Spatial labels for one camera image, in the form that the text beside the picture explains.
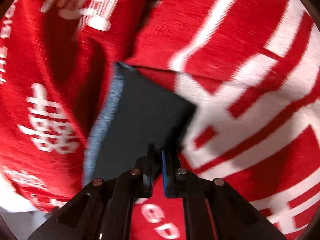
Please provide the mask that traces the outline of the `black pants with grey stripe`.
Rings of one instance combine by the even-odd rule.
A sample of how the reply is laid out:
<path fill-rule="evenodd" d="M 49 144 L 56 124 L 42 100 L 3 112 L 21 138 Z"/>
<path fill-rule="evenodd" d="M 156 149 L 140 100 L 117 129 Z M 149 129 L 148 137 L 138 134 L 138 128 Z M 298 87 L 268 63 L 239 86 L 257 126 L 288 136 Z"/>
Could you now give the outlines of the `black pants with grey stripe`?
<path fill-rule="evenodd" d="M 119 177 L 147 154 L 149 144 L 172 155 L 181 152 L 196 106 L 154 83 L 123 62 L 115 71 L 110 91 L 89 133 L 84 153 L 82 184 L 94 178 Z"/>

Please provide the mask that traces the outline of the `white bed sheet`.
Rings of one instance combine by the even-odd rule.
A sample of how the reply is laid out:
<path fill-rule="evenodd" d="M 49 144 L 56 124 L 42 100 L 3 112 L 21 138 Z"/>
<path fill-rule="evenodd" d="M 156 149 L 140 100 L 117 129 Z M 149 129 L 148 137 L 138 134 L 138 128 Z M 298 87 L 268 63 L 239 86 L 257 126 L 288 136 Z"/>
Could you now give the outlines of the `white bed sheet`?
<path fill-rule="evenodd" d="M 36 211 L 31 202 L 24 197 L 20 196 L 15 188 L 9 183 L 7 178 L 1 174 L 1 208 L 5 212 L 18 213 L 18 212 L 31 212 Z"/>

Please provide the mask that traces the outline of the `red wedding bed blanket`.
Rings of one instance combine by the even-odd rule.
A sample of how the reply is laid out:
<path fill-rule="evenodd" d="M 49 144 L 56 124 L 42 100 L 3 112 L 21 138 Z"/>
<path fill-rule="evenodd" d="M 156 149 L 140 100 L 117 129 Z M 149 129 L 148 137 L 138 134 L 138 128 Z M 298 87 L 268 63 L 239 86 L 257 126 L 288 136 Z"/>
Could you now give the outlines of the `red wedding bed blanket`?
<path fill-rule="evenodd" d="M 129 64 L 197 109 L 182 164 L 287 239 L 319 207 L 319 30 L 300 0 L 156 0 Z"/>

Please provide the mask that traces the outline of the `red folded quilt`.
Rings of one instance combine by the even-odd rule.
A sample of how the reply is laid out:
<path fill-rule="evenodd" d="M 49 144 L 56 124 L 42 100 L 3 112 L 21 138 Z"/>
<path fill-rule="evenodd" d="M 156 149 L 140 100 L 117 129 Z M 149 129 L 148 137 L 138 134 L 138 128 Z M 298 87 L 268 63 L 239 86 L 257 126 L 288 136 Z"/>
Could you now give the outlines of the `red folded quilt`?
<path fill-rule="evenodd" d="M 146 0 L 14 0 L 1 18 L 1 172 L 50 212 L 82 186 L 84 151 Z"/>

